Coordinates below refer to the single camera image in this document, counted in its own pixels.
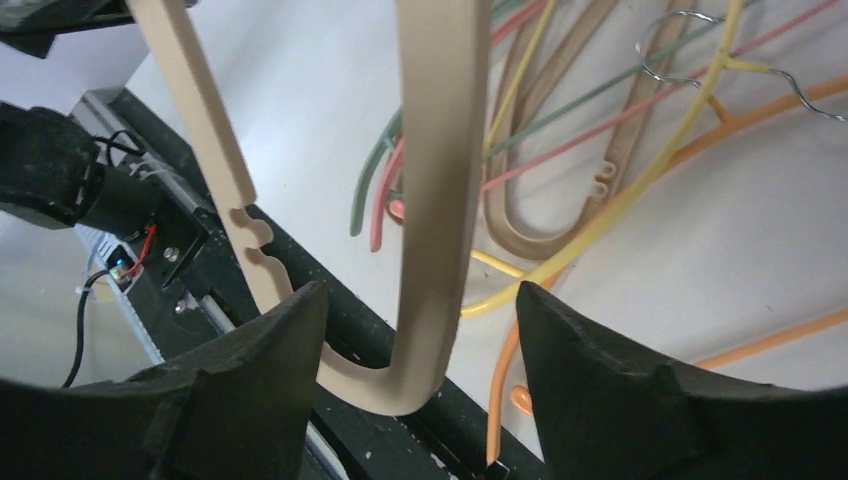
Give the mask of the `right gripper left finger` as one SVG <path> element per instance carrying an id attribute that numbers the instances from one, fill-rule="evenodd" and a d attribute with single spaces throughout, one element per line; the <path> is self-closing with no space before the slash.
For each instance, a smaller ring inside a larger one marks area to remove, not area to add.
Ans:
<path id="1" fill-rule="evenodd" d="M 3 381 L 5 479 L 295 479 L 328 295 L 308 283 L 267 313 L 122 382 Z"/>

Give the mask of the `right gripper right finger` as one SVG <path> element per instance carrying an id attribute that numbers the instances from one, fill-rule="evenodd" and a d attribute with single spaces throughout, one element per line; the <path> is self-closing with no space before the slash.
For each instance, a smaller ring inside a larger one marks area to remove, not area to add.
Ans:
<path id="1" fill-rule="evenodd" d="M 516 297 L 528 390 L 553 479 L 843 479 L 847 390 L 710 372 L 578 313 Z"/>

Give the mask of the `yellow wire hanger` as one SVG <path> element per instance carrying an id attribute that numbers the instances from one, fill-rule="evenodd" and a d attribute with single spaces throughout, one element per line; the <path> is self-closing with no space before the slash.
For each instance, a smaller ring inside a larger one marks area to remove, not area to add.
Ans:
<path id="1" fill-rule="evenodd" d="M 489 313 L 505 304 L 513 302 L 522 282 L 527 281 L 539 284 L 554 276 L 588 250 L 621 220 L 633 207 L 635 202 L 645 193 L 648 187 L 659 178 L 663 169 L 670 165 L 672 156 L 678 151 L 679 147 L 682 146 L 682 142 L 692 131 L 696 120 L 698 120 L 704 110 L 724 70 L 736 69 L 757 72 L 764 72 L 766 70 L 764 66 L 738 62 L 730 57 L 731 48 L 733 47 L 744 7 L 745 3 L 743 1 L 730 1 L 728 3 L 722 35 L 716 44 L 716 50 L 711 62 L 707 66 L 707 70 L 701 81 L 701 87 L 686 110 L 685 115 L 681 118 L 674 134 L 643 173 L 629 187 L 611 200 L 603 211 L 589 221 L 573 240 L 547 261 L 540 264 L 535 270 L 525 274 L 490 297 L 463 306 L 459 315 L 461 320 Z"/>

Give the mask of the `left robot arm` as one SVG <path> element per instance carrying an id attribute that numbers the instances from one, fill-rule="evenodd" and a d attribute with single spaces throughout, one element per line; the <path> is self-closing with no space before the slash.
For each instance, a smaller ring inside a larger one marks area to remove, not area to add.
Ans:
<path id="1" fill-rule="evenodd" d="M 133 238 L 153 225 L 163 193 L 119 169 L 112 153 L 141 158 L 140 140 L 122 131 L 89 134 L 57 111 L 1 104 L 1 210 L 50 230 L 77 224 Z"/>

